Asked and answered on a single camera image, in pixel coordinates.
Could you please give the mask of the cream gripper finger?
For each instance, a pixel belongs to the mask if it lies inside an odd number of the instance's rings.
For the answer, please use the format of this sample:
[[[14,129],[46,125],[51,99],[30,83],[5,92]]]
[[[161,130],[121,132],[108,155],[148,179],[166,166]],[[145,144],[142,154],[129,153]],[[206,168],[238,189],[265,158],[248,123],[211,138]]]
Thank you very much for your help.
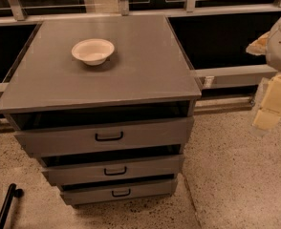
[[[267,52],[269,35],[269,32],[262,34],[247,46],[246,52],[252,55],[265,55]]]
[[[281,119],[281,73],[268,82],[268,87],[252,122],[254,130],[263,135]]]

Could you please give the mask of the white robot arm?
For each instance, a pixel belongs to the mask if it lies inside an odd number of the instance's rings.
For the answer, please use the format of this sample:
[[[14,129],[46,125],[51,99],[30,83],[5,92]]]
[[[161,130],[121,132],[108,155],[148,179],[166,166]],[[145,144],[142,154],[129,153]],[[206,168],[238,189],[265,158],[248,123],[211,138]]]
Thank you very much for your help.
[[[269,82],[252,126],[263,132],[274,128],[281,119],[281,17],[271,29],[249,44],[246,52],[264,55],[267,64],[279,71]]]

